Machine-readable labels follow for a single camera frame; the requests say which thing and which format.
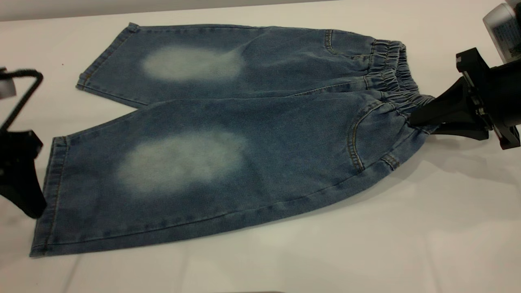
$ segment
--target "white table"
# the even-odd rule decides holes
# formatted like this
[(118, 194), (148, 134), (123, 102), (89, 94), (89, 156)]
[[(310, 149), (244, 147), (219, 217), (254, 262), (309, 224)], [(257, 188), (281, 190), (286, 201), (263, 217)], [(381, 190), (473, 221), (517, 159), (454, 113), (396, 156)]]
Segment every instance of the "white table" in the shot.
[[(133, 109), (75, 89), (78, 74), (129, 21), (335, 28), (403, 41), (423, 93), (459, 76), (455, 54), (478, 47), (501, 64), (481, 21), (496, 0), (345, 0), (0, 22), (0, 64), (45, 80), (13, 130), (51, 138)], [(30, 80), (17, 82), (23, 92)], [(16, 100), (1, 101), (5, 117)], [(495, 137), (432, 136), (362, 194), (316, 212), (151, 247), (30, 259), (34, 220), (0, 198), (0, 292), (521, 291), (521, 148)]]

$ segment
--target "pant leg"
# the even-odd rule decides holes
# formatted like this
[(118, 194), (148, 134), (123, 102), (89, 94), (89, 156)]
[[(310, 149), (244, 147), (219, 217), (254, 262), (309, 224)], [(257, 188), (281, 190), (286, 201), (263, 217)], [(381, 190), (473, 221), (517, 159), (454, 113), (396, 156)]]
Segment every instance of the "pant leg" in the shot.
[(56, 138), (31, 255), (190, 239), (352, 196), (429, 133), (382, 95), (172, 100)]
[(131, 23), (81, 74), (77, 88), (137, 108), (171, 99), (366, 89), (375, 39), (339, 32)]

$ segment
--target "blue denim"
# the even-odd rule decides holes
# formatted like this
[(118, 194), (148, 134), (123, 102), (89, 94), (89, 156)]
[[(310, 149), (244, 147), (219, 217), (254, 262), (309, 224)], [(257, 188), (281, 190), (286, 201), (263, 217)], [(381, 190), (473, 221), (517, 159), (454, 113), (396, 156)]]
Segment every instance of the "blue denim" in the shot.
[(31, 256), (190, 239), (357, 194), (434, 130), (405, 46), (339, 31), (130, 24), (78, 89), (138, 108), (54, 138)]

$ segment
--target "black clamp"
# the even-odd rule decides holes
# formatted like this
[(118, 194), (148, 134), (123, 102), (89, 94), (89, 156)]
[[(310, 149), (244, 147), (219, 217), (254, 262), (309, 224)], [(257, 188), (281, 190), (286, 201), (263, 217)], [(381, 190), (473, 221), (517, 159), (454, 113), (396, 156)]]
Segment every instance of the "black clamp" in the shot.
[(10, 132), (7, 129), (40, 85), (43, 75), (32, 69), (6, 72), (5, 68), (0, 68), (0, 82), (10, 81), (14, 77), (36, 77), (36, 81), (0, 126), (0, 194), (29, 217), (38, 218), (47, 206), (34, 169), (34, 159), (43, 144), (32, 130)]
[(497, 134), (501, 148), (519, 147), (521, 60), (489, 68), (476, 48), (456, 55), (463, 77), (431, 103), (411, 113), (414, 126), (440, 125), (433, 134), (477, 140)]

